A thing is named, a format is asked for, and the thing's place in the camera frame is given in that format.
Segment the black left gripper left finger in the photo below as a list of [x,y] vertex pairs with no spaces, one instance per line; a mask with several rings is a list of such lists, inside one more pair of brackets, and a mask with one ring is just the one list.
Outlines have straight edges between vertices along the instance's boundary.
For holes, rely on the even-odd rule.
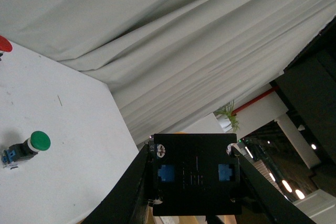
[[153,198],[152,155],[142,147],[106,198],[83,223],[146,223]]

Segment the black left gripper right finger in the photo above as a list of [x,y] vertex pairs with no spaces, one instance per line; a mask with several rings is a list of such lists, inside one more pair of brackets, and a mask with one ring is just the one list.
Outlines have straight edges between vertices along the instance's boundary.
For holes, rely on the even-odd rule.
[[232,154],[239,159],[241,180],[247,184],[270,223],[314,223],[288,201],[237,148],[232,148]]

